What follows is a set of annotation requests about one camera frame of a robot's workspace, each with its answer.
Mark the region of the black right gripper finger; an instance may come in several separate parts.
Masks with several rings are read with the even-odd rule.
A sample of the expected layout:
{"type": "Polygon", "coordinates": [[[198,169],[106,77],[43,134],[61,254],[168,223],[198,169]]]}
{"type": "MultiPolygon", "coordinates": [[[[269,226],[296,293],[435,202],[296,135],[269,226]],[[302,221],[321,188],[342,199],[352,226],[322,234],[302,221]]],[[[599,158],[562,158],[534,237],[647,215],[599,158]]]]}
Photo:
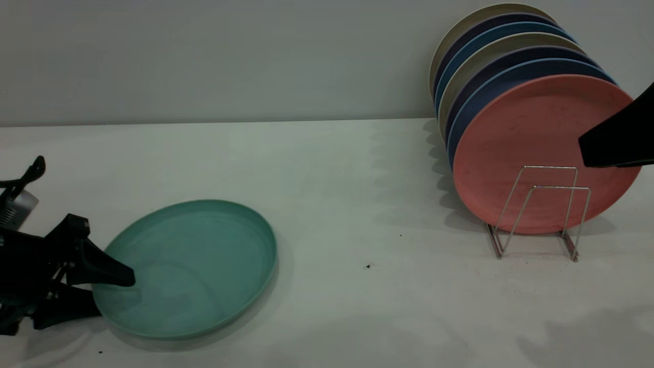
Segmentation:
{"type": "Polygon", "coordinates": [[[653,164],[653,84],[621,111],[578,139],[584,166],[630,168],[653,164]]]}

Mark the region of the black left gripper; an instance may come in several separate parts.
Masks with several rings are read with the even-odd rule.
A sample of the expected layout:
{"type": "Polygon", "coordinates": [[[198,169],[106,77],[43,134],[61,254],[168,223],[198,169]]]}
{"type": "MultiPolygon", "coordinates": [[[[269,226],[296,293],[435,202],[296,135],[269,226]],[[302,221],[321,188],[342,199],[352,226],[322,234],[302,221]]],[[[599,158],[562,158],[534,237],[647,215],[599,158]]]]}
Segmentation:
{"type": "Polygon", "coordinates": [[[92,292],[71,285],[135,285],[133,269],[106,254],[89,235],[88,219],[73,214],[43,238],[2,228],[2,335],[16,335],[25,316],[36,330],[101,316],[92,292]],[[52,243],[58,241],[70,286],[51,289],[58,269],[52,243]]]}

